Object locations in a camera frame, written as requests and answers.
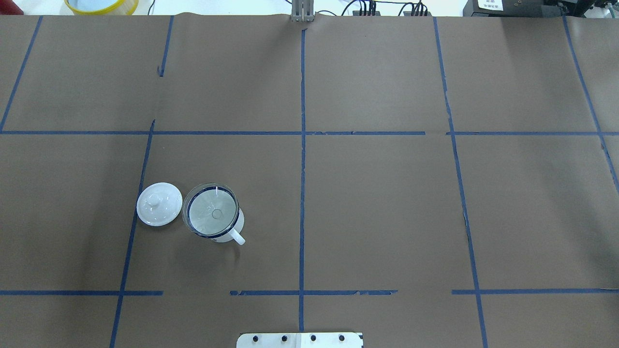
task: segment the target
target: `gray metal bracket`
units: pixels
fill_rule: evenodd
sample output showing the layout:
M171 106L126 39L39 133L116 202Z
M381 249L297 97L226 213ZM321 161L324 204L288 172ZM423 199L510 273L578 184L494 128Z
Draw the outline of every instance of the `gray metal bracket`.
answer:
M314 22L314 0L291 0L293 22Z

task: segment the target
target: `cup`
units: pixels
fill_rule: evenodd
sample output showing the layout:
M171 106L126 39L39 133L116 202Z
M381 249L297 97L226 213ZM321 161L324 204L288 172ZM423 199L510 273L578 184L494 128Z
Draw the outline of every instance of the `cup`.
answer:
M243 211L232 190L221 184L194 187L183 201L183 221L200 237L217 243L234 240L245 244L240 232L245 224Z

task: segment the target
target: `white lid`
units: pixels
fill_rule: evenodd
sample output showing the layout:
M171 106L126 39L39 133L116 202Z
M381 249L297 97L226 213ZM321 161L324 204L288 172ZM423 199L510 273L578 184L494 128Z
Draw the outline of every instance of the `white lid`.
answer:
M183 195L176 186L156 183L147 187L137 199L137 216L151 226L169 224L178 216L183 206Z

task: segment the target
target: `white label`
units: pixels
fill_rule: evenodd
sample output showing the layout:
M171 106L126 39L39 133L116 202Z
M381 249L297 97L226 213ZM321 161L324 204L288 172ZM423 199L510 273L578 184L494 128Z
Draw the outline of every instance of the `white label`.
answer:
M477 5L481 9L502 11L503 0L477 0Z

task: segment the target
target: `white metal plate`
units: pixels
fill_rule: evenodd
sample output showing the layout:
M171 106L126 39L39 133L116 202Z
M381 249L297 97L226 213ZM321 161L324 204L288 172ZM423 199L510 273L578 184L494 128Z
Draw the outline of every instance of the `white metal plate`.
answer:
M242 334L236 348L363 348L362 333Z

